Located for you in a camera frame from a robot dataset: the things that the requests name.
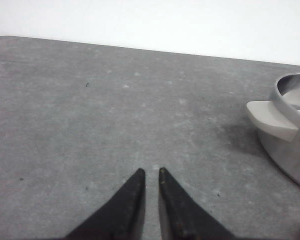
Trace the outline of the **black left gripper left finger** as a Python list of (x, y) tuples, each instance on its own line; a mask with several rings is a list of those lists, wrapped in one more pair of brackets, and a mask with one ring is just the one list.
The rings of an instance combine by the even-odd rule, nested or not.
[(146, 211), (146, 173), (138, 168), (97, 211), (67, 234), (66, 240), (140, 240)]

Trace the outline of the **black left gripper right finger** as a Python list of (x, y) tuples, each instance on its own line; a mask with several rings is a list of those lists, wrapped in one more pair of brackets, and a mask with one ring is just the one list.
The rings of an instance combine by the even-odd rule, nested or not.
[(165, 168), (159, 169), (158, 212), (163, 240), (234, 240), (236, 237), (201, 208)]

